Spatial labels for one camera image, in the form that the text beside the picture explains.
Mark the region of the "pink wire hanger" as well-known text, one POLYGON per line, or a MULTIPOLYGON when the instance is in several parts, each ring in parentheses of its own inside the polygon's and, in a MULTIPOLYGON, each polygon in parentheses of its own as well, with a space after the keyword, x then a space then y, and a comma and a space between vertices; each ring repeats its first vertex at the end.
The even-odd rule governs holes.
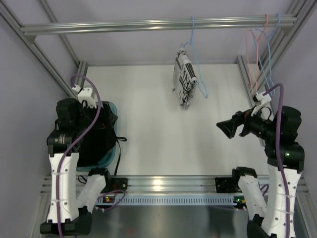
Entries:
POLYGON ((255 63, 258 65, 260 62, 260 44, 261 39, 266 35, 266 29, 268 27, 269 22, 269 15, 267 13, 264 14, 264 23, 260 27, 250 27, 245 32, 245 50, 246 50, 246 58, 247 58, 247 70, 249 76, 249 84, 251 87, 252 93, 257 93, 259 90, 259 83, 258 83, 258 76, 259 76, 259 69, 256 70, 254 74, 251 73, 250 68, 250 54, 249 54, 249 38, 252 37, 252 41, 254 43, 255 48, 255 63))

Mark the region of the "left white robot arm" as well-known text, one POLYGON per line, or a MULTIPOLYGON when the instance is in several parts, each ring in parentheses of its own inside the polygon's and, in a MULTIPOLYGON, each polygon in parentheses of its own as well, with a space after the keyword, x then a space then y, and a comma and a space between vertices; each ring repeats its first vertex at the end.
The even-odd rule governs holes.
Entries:
POLYGON ((40 225, 43 235, 86 236, 92 229, 92 212, 103 189, 109 184, 108 169, 91 169, 80 195, 76 194, 77 163, 87 130, 94 119, 89 109, 74 99, 57 103, 55 128, 47 138, 51 164, 52 191, 46 221, 40 225))

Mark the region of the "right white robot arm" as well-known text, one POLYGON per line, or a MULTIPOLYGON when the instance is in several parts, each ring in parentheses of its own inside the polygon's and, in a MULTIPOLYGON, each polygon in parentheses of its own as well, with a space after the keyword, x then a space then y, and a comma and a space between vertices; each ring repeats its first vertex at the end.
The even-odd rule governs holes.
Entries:
POLYGON ((269 175, 268 199, 265 200, 255 169, 236 167, 232 183, 243 193, 249 220, 249 238, 294 238, 294 208, 296 189, 301 177, 305 151, 296 142, 302 122, 299 110, 282 106, 273 120, 264 119, 260 112, 238 111, 231 119, 216 126, 229 138, 243 126, 241 137, 253 134, 265 143, 269 175))

